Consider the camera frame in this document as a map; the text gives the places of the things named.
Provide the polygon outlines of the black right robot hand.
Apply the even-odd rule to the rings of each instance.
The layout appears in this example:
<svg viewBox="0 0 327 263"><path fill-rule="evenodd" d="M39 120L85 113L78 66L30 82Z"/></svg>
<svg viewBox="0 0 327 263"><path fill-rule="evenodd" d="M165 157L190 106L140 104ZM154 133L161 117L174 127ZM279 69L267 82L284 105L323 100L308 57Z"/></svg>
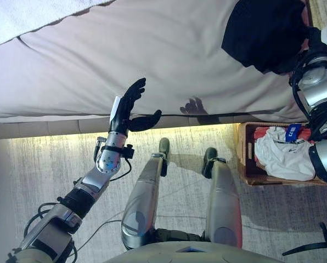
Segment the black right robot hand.
<svg viewBox="0 0 327 263"><path fill-rule="evenodd" d="M310 50L327 52L327 26L324 26L321 30L317 27L307 27L306 37Z"/></svg>

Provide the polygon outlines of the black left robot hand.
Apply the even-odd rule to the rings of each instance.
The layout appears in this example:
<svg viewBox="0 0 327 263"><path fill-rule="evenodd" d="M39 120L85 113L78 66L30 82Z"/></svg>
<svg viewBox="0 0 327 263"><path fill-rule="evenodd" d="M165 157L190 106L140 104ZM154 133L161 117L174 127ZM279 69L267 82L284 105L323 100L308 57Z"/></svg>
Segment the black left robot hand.
<svg viewBox="0 0 327 263"><path fill-rule="evenodd" d="M120 98L114 117L110 121L110 132L118 132L125 136L128 131L141 132L153 128L161 118L162 111L157 110L154 114L130 119L134 104L145 92L146 78L134 82Z"/></svg>

